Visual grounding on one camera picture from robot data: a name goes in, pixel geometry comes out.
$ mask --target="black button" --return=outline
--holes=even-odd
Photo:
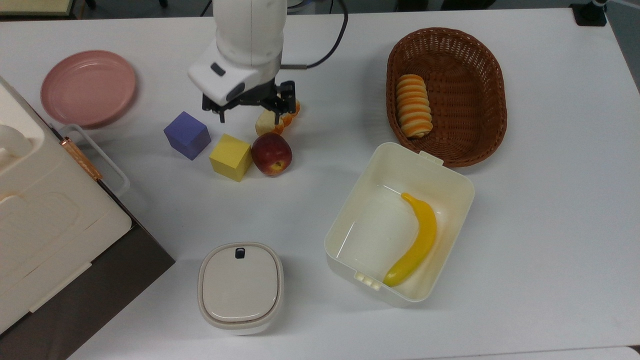
[[[244,259],[244,247],[236,249],[236,259]]]
[[[238,84],[233,90],[227,94],[227,101],[231,101],[244,91],[244,83]]]
[[[218,65],[218,63],[211,64],[211,70],[213,70],[213,72],[215,72],[219,76],[227,73],[223,68],[220,67],[220,65]]]

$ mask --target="wicker basket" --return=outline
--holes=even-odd
[[[403,74],[422,76],[433,130],[407,138],[397,121],[396,84]],[[465,167],[498,148],[507,128],[500,65],[480,41],[459,30],[428,28],[400,40],[387,65],[387,115],[400,144],[426,151],[446,167]]]

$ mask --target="white lidded container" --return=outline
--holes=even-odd
[[[261,243],[215,248],[202,262],[198,305],[211,325],[236,335],[265,330],[284,294],[282,263]]]
[[[392,306],[426,299],[475,194],[469,179],[442,163],[424,151],[416,154],[390,142],[380,145],[324,240],[329,267]],[[382,283],[385,274],[411,247],[419,228],[412,207],[400,196],[404,192],[431,205],[436,240],[416,271],[391,288]]]

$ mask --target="white appliance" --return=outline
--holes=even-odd
[[[131,218],[0,77],[0,332],[130,228]]]

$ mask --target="yellow cube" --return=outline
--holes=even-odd
[[[222,134],[222,138],[209,155],[209,160],[215,172],[240,182],[252,162],[251,145]]]

